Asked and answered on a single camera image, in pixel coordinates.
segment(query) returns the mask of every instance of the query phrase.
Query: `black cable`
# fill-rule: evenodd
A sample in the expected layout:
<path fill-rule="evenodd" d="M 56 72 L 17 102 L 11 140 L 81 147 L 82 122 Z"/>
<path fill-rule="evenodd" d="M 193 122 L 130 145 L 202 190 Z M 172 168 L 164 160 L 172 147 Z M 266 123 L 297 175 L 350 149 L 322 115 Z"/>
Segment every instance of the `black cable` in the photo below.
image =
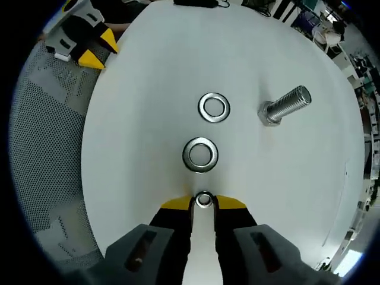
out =
<path fill-rule="evenodd" d="M 250 1 L 248 0 L 246 3 L 242 3 L 242 6 L 250 8 L 252 10 L 255 10 L 255 11 L 259 12 L 261 15 L 263 15 L 267 18 L 270 18 L 271 13 L 269 12 L 269 4 L 273 3 L 273 2 L 275 2 L 275 1 L 268 1 L 265 4 L 258 6 L 258 5 L 255 5 L 253 3 L 250 3 Z"/>
<path fill-rule="evenodd" d="M 222 8 L 228 8 L 228 7 L 230 7 L 230 2 L 228 2 L 228 0 L 221 0 L 221 2 L 225 2 L 228 5 L 227 6 L 221 6 L 221 5 L 218 4 L 219 7 L 222 7 Z"/>

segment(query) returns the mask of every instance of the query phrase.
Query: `threaded shaft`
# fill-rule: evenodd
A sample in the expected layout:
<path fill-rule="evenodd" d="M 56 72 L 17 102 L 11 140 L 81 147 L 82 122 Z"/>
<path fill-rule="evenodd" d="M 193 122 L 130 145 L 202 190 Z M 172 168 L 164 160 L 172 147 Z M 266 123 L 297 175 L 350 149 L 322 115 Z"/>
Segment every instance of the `threaded shaft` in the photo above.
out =
<path fill-rule="evenodd" d="M 302 109 L 310 103 L 311 96 L 308 89 L 305 86 L 298 86 L 267 107 L 267 118 L 278 122 L 282 117 Z"/>

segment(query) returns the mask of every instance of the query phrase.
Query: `hex bolt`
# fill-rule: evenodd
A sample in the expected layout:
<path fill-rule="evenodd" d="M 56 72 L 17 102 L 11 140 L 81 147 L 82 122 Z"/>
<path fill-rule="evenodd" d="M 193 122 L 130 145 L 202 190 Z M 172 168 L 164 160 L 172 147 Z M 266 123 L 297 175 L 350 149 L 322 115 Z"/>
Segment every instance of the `hex bolt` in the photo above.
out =
<path fill-rule="evenodd" d="M 289 115 L 311 103 L 311 95 L 305 86 L 298 86 L 275 102 L 265 101 L 258 116 L 265 126 L 276 126 L 282 117 Z"/>

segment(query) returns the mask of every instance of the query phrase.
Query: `perforated gray surface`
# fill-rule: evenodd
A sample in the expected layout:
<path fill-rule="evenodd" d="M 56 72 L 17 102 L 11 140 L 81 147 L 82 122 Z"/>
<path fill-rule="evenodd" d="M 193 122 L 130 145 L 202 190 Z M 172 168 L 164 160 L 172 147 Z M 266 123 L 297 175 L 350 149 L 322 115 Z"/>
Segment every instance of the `perforated gray surface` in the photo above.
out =
<path fill-rule="evenodd" d="M 101 47 L 94 53 L 102 62 L 109 55 Z M 18 79 L 9 118 L 9 157 L 21 208 L 62 271 L 103 259 L 81 182 L 83 126 L 99 73 L 55 59 L 38 43 Z"/>

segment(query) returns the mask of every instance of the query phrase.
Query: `small washer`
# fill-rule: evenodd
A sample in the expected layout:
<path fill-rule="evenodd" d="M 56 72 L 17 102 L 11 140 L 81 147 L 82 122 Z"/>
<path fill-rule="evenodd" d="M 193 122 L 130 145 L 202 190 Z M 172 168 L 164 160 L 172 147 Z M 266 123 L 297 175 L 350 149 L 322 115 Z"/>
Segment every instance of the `small washer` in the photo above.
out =
<path fill-rule="evenodd" d="M 223 104 L 223 112 L 221 113 L 221 115 L 215 117 L 207 113 L 204 106 L 206 104 L 206 101 L 209 99 L 216 99 Z M 198 102 L 198 111 L 202 118 L 204 118 L 207 122 L 219 123 L 227 119 L 228 115 L 230 114 L 230 103 L 223 95 L 219 93 L 206 93 L 201 97 L 201 99 Z"/>
<path fill-rule="evenodd" d="M 208 163 L 204 165 L 198 165 L 198 164 L 195 164 L 191 160 L 190 153 L 191 153 L 192 148 L 195 147 L 196 145 L 204 145 L 208 148 L 210 152 L 210 160 L 208 161 Z M 182 159 L 186 167 L 190 169 L 191 171 L 194 171 L 197 173 L 205 173 L 205 172 L 210 171 L 212 168 L 214 168 L 214 166 L 218 162 L 218 157 L 219 157 L 218 149 L 216 145 L 212 141 L 210 141 L 208 138 L 202 138 L 202 137 L 193 138 L 192 140 L 190 140 L 186 144 L 182 153 Z"/>
<path fill-rule="evenodd" d="M 202 198 L 206 198 L 207 202 L 202 202 Z M 195 203 L 201 208 L 208 208 L 214 203 L 214 196 L 208 191 L 199 192 L 195 196 Z"/>

